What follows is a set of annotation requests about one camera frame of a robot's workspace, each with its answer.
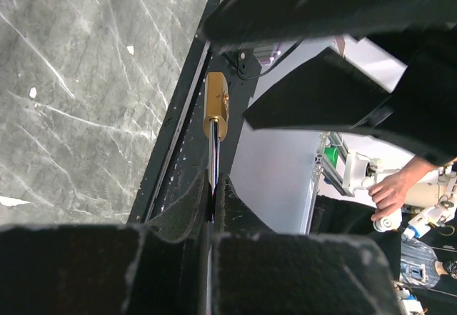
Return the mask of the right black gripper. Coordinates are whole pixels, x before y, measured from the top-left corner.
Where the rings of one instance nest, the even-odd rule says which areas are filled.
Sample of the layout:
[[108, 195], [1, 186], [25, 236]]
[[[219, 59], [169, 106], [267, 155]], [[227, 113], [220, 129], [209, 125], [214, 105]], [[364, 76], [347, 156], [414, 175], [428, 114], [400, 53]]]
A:
[[372, 136], [432, 166], [456, 158], [456, 29], [351, 39], [295, 68], [243, 114], [252, 129]]

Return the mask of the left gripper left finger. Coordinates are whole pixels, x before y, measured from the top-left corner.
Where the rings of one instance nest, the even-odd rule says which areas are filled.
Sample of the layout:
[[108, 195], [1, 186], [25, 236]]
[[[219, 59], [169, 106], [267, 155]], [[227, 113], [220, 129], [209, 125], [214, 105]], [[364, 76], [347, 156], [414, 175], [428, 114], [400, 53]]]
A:
[[143, 224], [5, 225], [3, 314], [205, 314], [209, 178]]

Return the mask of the person's hand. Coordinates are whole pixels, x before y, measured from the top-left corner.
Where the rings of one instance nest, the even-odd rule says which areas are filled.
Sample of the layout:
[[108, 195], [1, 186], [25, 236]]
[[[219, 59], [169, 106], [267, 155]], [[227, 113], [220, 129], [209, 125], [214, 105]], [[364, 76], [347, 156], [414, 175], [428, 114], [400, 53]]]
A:
[[376, 210], [371, 220], [378, 221], [400, 209], [405, 203], [408, 190], [435, 169], [437, 166], [415, 156], [399, 172], [372, 186], [368, 194], [376, 204]]

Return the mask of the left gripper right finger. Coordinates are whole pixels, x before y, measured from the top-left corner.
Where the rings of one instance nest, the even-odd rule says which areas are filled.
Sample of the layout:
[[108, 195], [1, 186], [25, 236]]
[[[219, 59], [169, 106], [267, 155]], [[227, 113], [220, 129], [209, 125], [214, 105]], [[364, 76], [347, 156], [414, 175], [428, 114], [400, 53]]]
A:
[[349, 234], [277, 234], [238, 197], [216, 189], [214, 314], [398, 314], [381, 240]]

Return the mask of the small brass long-shackle padlock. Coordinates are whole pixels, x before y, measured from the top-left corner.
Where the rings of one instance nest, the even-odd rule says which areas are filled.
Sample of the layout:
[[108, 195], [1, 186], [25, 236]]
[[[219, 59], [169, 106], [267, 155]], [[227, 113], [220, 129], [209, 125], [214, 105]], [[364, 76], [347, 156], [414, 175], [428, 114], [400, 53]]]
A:
[[219, 179], [220, 143], [226, 138], [229, 122], [229, 91], [222, 72], [209, 72], [205, 78], [203, 130], [209, 140], [208, 177], [209, 218], [215, 219], [215, 195]]

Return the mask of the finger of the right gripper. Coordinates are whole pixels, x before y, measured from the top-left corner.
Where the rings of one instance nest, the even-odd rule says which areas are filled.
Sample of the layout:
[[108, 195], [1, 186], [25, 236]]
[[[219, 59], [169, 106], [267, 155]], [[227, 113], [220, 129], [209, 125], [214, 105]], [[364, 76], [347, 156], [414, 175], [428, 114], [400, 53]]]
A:
[[368, 36], [456, 22], [456, 0], [223, 0], [201, 35], [218, 49]]

